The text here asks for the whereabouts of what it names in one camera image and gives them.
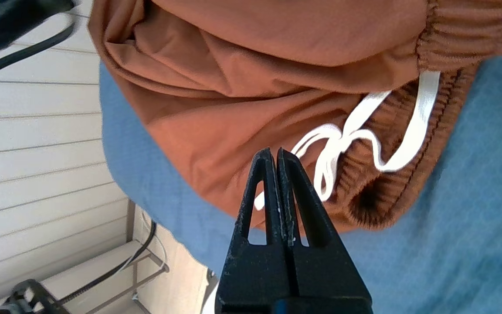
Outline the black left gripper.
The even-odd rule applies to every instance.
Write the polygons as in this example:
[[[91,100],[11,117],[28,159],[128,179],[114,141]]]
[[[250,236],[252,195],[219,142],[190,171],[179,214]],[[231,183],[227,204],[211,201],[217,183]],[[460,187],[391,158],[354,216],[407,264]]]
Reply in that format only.
[[[75,0],[0,0],[0,51],[48,18],[76,6]]]

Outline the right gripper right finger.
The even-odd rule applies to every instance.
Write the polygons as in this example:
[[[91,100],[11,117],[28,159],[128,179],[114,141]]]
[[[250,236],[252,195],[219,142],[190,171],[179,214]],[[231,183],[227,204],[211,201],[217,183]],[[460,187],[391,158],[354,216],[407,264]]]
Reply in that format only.
[[[299,158],[279,149],[277,176],[290,257],[290,278],[299,296],[369,297]]]

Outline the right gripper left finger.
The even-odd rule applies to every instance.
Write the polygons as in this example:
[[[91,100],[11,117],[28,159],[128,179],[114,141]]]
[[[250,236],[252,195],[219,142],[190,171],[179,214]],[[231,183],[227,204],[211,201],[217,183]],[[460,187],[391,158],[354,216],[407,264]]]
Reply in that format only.
[[[248,239],[259,183],[264,189],[265,245]],[[288,291],[280,207],[275,161],[266,148],[253,158],[218,286],[220,297],[276,297]]]

